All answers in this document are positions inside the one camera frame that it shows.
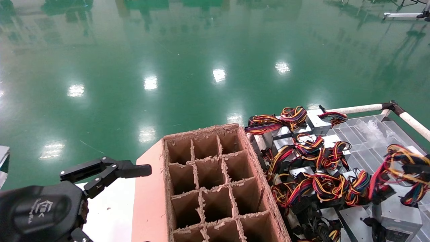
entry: silver metal box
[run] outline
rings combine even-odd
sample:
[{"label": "silver metal box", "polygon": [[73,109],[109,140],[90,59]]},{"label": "silver metal box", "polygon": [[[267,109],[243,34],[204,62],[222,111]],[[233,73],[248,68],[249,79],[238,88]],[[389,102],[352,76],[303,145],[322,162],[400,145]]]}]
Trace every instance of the silver metal box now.
[{"label": "silver metal box", "polygon": [[363,207],[357,206],[339,211],[339,218],[351,242],[371,242],[372,228],[361,219],[369,217]]},{"label": "silver metal box", "polygon": [[274,140],[272,145],[273,155],[277,154],[278,151],[284,146],[290,146],[293,144],[293,138],[284,138],[280,140]]},{"label": "silver metal box", "polygon": [[293,137],[293,135],[297,135],[300,133],[312,134],[312,128],[310,127],[310,125],[307,124],[305,128],[301,127],[291,132],[288,127],[283,126],[280,129],[271,132],[273,140],[290,138],[290,137]]},{"label": "silver metal box", "polygon": [[387,242],[410,242],[423,226],[420,210],[400,202],[411,188],[390,185],[396,194],[378,205],[372,206],[373,217],[385,227]]},{"label": "silver metal box", "polygon": [[313,134],[324,136],[332,128],[332,124],[328,119],[320,119],[318,115],[323,114],[321,109],[308,110],[306,123],[313,130]]},{"label": "silver metal box", "polygon": [[313,174],[312,168],[310,168],[310,166],[306,166],[306,167],[291,169],[290,170],[290,175],[296,177],[300,172],[308,173],[308,174]]}]

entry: cardboard compartment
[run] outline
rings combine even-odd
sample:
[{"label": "cardboard compartment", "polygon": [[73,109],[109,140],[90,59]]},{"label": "cardboard compartment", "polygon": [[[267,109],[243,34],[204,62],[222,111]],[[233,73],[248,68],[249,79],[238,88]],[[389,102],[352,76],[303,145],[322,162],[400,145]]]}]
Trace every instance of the cardboard compartment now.
[{"label": "cardboard compartment", "polygon": [[269,219],[269,213],[241,218],[247,242],[276,242],[276,234]]},{"label": "cardboard compartment", "polygon": [[190,233],[184,233],[183,231],[180,233],[174,232],[173,237],[175,238],[175,242],[202,242],[205,240],[200,232],[200,228],[192,229]]},{"label": "cardboard compartment", "polygon": [[185,196],[173,198],[172,206],[176,223],[174,229],[185,228],[201,222],[197,208],[199,207],[199,193],[191,192]]},{"label": "cardboard compartment", "polygon": [[207,228],[209,242],[240,242],[239,232],[234,220],[225,222],[223,226]]},{"label": "cardboard compartment", "polygon": [[240,215],[266,211],[256,179],[235,184],[233,186],[233,197],[236,200]]},{"label": "cardboard compartment", "polygon": [[186,164],[191,160],[191,140],[168,140],[166,141],[169,150],[169,162]]},{"label": "cardboard compartment", "polygon": [[243,178],[250,178],[252,174],[249,162],[246,157],[246,153],[241,151],[236,156],[229,156],[224,158],[227,164],[227,173],[231,178],[231,181],[239,181]]},{"label": "cardboard compartment", "polygon": [[170,178],[173,185],[174,195],[182,194],[196,189],[194,183],[192,165],[169,165]]},{"label": "cardboard compartment", "polygon": [[225,132],[218,135],[221,145],[222,154],[235,153],[243,150],[242,144],[237,138],[237,129],[231,133]]},{"label": "cardboard compartment", "polygon": [[216,134],[207,136],[205,139],[193,140],[194,155],[196,159],[203,159],[209,156],[215,157],[218,155],[218,143]]},{"label": "cardboard compartment", "polygon": [[199,186],[211,189],[225,183],[221,160],[196,161]]},{"label": "cardboard compartment", "polygon": [[232,205],[227,187],[219,191],[203,193],[203,199],[206,222],[214,222],[232,216]]}]

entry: wire bundle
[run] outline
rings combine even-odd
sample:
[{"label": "wire bundle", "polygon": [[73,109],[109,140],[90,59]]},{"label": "wire bundle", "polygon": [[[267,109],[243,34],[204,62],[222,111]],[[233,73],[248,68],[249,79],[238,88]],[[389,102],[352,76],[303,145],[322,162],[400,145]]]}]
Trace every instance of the wire bundle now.
[{"label": "wire bundle", "polygon": [[249,120],[248,126],[245,127],[245,132],[262,135],[267,132],[278,130],[282,126],[286,126],[286,123],[274,116],[257,115]]},{"label": "wire bundle", "polygon": [[293,138],[293,143],[295,146],[296,153],[306,160],[317,160],[320,149],[324,147],[324,139],[318,135],[315,141],[306,140],[304,142],[299,142],[301,137],[306,137],[306,134],[299,134],[296,138]]},{"label": "wire bundle", "polygon": [[348,116],[338,112],[325,112],[321,115],[318,115],[320,119],[329,118],[330,123],[332,124],[332,128],[338,124],[346,122],[348,120]]},{"label": "wire bundle", "polygon": [[[289,176],[289,174],[280,174],[279,177],[281,176]],[[298,184],[296,182],[285,182],[271,186],[270,190],[272,191],[276,203],[282,208],[288,208],[286,200],[291,196],[297,186]]]},{"label": "wire bundle", "polygon": [[275,176],[276,166],[278,163],[283,161],[285,158],[287,158],[289,155],[291,155],[294,152],[294,146],[284,146],[279,151],[278,154],[276,154],[273,159],[271,159],[272,151],[271,149],[267,149],[267,151],[264,152],[263,158],[266,159],[270,165],[269,169],[266,171],[266,178],[268,181],[272,180]]},{"label": "wire bundle", "polygon": [[307,111],[302,106],[297,106],[293,108],[284,108],[281,112],[281,118],[283,122],[287,123],[291,129],[294,131],[298,129],[306,120]]},{"label": "wire bundle", "polygon": [[329,237],[333,242],[341,242],[341,231],[333,230],[330,232]]},{"label": "wire bundle", "polygon": [[349,165],[343,151],[351,149],[351,144],[345,141],[337,141],[332,148],[326,148],[321,151],[321,155],[316,160],[316,167],[318,169],[324,167],[325,169],[334,171],[337,169],[339,162],[343,167],[349,171]]},{"label": "wire bundle", "polygon": [[350,187],[343,176],[333,177],[320,172],[313,175],[304,173],[304,176],[312,179],[312,187],[321,202],[341,198]]},{"label": "wire bundle", "polygon": [[350,189],[345,195],[345,203],[348,206],[360,205],[360,198],[366,197],[369,193],[369,184],[371,175],[362,170],[357,174],[357,168],[354,169],[356,177],[349,177],[348,182],[350,183]]},{"label": "wire bundle", "polygon": [[421,199],[423,199],[428,190],[428,185],[415,183],[415,185],[412,186],[412,189],[400,199],[400,202],[405,206],[414,207],[419,201],[421,201]]},{"label": "wire bundle", "polygon": [[[410,150],[398,144],[389,145],[384,162],[377,169],[370,181],[369,199],[375,199],[380,193],[387,190],[388,185],[385,185],[385,183],[400,183],[405,181],[409,184],[413,184],[413,186],[401,201],[404,205],[415,206],[429,189],[428,174],[421,172],[421,169],[406,174],[404,171],[397,170],[394,167],[395,163],[400,163],[402,165],[420,165],[424,167],[430,166],[429,158],[419,154],[413,154]],[[395,179],[395,181],[389,181],[390,177]]]},{"label": "wire bundle", "polygon": [[305,179],[301,181],[292,191],[291,195],[285,200],[285,207],[290,207],[300,200],[303,194],[312,189],[312,180]]}]

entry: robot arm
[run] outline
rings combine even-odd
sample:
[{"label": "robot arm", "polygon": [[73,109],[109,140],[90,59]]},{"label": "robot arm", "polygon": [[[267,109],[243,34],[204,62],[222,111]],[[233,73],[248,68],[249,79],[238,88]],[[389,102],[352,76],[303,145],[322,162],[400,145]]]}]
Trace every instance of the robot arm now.
[{"label": "robot arm", "polygon": [[[0,192],[0,242],[91,242],[82,231],[88,199],[117,178],[145,177],[151,166],[109,157],[60,173],[61,183]],[[95,176],[82,191],[75,182]]]}]

